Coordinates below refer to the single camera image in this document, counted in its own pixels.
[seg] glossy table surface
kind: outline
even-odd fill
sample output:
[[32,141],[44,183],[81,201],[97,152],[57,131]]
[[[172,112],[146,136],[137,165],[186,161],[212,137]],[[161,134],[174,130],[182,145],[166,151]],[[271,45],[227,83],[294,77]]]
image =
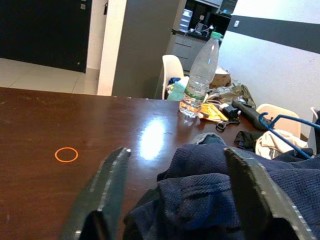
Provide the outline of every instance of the glossy table surface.
[[[206,120],[178,112],[178,102],[0,88],[0,235],[2,240],[55,240],[77,194],[113,150],[132,155],[122,217],[165,171],[176,148],[200,133]],[[246,119],[220,135],[233,145]],[[73,147],[72,163],[55,159]],[[72,158],[69,153],[61,158]],[[124,225],[118,224],[118,239]]]

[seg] white tile floor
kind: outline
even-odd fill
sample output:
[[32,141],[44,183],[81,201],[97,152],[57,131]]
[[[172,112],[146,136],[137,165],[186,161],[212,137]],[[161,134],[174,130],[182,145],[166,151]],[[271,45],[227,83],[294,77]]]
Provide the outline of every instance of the white tile floor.
[[96,95],[99,70],[86,73],[0,58],[0,87]]

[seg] water bottle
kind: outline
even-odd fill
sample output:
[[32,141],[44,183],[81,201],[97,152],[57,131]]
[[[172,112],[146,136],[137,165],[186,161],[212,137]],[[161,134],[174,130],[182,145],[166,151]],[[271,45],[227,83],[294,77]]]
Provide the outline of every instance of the water bottle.
[[209,84],[214,79],[221,36],[220,33],[213,31],[210,40],[203,46],[192,64],[184,98],[179,105],[180,112],[191,118],[195,118],[201,110],[201,103],[209,89]]

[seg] clothing pile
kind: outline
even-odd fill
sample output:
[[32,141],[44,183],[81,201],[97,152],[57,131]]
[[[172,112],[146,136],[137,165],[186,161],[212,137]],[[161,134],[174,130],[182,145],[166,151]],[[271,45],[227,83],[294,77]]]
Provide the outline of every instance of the clothing pile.
[[[226,144],[214,133],[194,143],[177,149],[169,169],[157,176],[157,188],[125,217],[124,240],[245,239],[231,191]],[[285,162],[282,155],[268,160],[248,154],[265,167],[320,239],[320,157]]]

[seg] doorway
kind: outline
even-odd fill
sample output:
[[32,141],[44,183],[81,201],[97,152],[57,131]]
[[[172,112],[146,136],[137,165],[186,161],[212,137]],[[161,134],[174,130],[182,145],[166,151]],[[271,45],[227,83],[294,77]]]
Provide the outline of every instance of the doorway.
[[86,72],[92,0],[0,5],[0,58]]

